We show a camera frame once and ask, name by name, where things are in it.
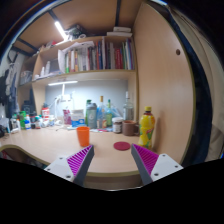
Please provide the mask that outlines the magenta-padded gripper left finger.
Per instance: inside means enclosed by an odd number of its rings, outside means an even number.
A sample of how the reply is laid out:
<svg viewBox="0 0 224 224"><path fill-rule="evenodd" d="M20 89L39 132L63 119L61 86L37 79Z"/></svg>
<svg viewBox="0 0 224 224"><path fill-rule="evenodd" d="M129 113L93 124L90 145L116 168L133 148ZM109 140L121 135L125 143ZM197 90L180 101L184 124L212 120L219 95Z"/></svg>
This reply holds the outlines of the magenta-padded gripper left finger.
<svg viewBox="0 0 224 224"><path fill-rule="evenodd" d="M48 165L45 171L83 187L93 157L94 146L89 145L67 158L60 157Z"/></svg>

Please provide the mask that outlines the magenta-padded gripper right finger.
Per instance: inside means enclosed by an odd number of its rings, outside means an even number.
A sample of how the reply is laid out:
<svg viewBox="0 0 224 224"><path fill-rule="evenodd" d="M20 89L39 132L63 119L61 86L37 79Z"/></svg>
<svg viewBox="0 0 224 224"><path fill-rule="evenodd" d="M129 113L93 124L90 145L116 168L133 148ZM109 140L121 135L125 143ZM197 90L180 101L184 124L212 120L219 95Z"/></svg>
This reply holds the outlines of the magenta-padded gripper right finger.
<svg viewBox="0 0 224 224"><path fill-rule="evenodd" d="M144 185L182 169L182 166L167 154L156 154L136 144L131 145L131 154L138 167Z"/></svg>

